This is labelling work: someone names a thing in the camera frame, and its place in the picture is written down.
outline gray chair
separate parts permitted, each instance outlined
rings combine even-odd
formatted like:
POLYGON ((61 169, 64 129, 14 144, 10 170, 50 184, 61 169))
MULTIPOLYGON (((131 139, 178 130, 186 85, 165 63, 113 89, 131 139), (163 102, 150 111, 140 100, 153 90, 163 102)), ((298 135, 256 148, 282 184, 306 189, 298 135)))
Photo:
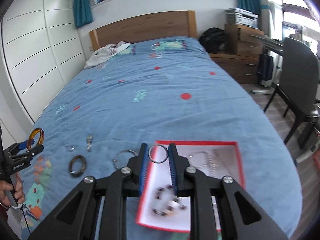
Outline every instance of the gray chair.
MULTIPOLYGON (((312 123, 313 126, 316 124, 320 112, 320 110, 318 112, 319 107, 314 104, 318 80, 319 63, 311 49, 301 41, 286 38, 280 81, 264 108, 264 112, 266 112, 274 96, 278 93, 288 105, 284 116, 289 109, 295 114, 294 124, 284 139, 285 144, 302 122, 312 123)), ((312 133, 313 126, 308 132, 307 139, 312 133)), ((301 148, 304 147, 307 139, 302 143, 301 148)))

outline metal bolt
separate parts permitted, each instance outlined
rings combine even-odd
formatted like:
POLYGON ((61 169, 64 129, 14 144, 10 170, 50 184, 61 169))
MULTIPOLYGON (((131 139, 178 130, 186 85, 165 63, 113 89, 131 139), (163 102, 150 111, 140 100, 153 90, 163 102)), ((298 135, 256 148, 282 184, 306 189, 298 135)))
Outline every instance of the metal bolt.
POLYGON ((195 167, 193 167, 193 166, 190 166, 190 167, 188 167, 187 168, 187 172, 189 172, 189 173, 196 173, 196 168, 195 167))
POLYGON ((122 172, 123 174, 128 174, 128 173, 131 172, 131 169, 130 169, 129 167, 123 167, 123 168, 121 169, 121 172, 122 172))
POLYGON ((230 184, 230 183, 233 182, 233 178, 230 177, 230 176, 225 176, 225 177, 223 177, 223 181, 224 181, 225 183, 227 183, 227 184, 230 184))
POLYGON ((87 176, 84 178, 85 183, 92 183, 94 181, 94 178, 92 176, 87 176))

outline blue bedsheet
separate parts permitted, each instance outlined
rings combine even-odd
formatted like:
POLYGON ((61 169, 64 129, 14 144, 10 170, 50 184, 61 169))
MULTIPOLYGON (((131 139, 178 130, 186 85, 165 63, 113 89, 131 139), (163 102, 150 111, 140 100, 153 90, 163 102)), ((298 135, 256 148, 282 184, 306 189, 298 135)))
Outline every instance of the blue bedsheet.
MULTIPOLYGON (((139 151, 156 140, 209 140, 238 141, 248 193, 288 236, 299 222, 301 186, 287 148, 250 95, 193 38, 133 44, 105 67, 81 71, 35 127, 45 131, 44 152, 21 175, 26 205, 40 219, 85 176, 110 175, 121 150, 139 151), (76 155, 87 159, 79 178, 68 173, 76 155)), ((127 201, 128 240, 186 238, 135 224, 138 202, 127 201)), ((28 216, 28 224, 33 230, 37 223, 28 216)), ((26 239, 24 221, 21 226, 26 239)))

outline wooden headboard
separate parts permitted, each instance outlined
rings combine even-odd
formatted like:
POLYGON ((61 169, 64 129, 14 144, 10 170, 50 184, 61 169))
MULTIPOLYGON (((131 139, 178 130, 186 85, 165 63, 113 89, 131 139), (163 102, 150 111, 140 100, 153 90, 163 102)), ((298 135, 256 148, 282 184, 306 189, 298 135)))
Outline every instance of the wooden headboard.
POLYGON ((96 51, 120 41, 137 43, 171 36, 197 38, 195 11, 171 11, 140 15, 89 32, 96 51))

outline black bag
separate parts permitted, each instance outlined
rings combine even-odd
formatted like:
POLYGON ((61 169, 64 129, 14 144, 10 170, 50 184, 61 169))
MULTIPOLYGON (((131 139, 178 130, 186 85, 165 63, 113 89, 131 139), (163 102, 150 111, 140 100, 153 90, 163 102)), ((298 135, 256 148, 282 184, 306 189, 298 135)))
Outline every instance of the black bag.
POLYGON ((219 28, 210 28, 199 38, 200 44, 209 53, 217 53, 222 44, 227 40, 227 33, 219 28))
POLYGON ((273 57, 266 54, 260 54, 259 65, 257 68, 259 83, 261 81, 268 81, 272 78, 273 66, 273 57))

